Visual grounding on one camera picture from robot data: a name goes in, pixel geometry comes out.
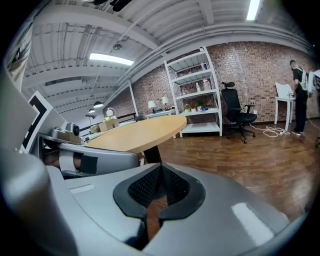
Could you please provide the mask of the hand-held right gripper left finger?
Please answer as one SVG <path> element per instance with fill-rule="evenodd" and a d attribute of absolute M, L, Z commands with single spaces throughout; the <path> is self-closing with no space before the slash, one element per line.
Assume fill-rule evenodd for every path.
<path fill-rule="evenodd" d="M 113 198 L 116 185 L 152 167 L 151 164 L 104 175 L 65 180 L 47 167 L 51 200 L 61 227 L 48 252 L 54 256 L 146 256 L 129 245 L 142 235 L 142 221 L 126 216 Z"/>

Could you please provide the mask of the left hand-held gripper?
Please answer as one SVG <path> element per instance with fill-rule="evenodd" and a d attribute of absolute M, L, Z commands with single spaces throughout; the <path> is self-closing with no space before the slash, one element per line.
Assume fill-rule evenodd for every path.
<path fill-rule="evenodd" d="M 54 128 L 65 129 L 67 125 L 67 121 L 39 91 L 36 91 L 28 102 L 32 109 L 35 110 L 36 117 L 32 121 L 21 145 L 21 151 L 26 154 L 31 153 L 32 146 L 39 133 L 50 136 Z"/>

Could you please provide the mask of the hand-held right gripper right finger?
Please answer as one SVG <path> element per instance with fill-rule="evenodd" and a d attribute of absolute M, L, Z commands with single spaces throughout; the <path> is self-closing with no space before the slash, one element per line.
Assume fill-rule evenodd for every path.
<path fill-rule="evenodd" d="M 213 173 L 171 164 L 204 186 L 202 205 L 187 218 L 165 221 L 148 244 L 153 256 L 243 256 L 274 239 L 290 221 L 261 197 Z"/>

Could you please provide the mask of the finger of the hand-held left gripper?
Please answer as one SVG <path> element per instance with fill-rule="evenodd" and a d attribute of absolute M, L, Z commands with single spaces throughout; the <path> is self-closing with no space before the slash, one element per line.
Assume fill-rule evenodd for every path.
<path fill-rule="evenodd" d="M 84 145 L 60 144 L 59 164 L 64 177 L 90 177 L 136 168 L 135 153 L 92 148 Z M 74 167 L 73 156 L 80 155 L 80 169 Z"/>

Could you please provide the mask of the person's left hand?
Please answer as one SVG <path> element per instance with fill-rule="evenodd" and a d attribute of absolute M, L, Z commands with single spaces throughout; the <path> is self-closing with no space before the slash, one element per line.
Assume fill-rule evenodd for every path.
<path fill-rule="evenodd" d="M 43 156 L 43 162 L 46 166 L 54 166 L 60 169 L 60 161 L 59 161 L 60 153 L 58 151 L 51 152 L 49 154 L 45 154 Z M 73 155 L 73 165 L 76 170 L 79 170 L 81 167 L 81 156 L 76 154 Z"/>

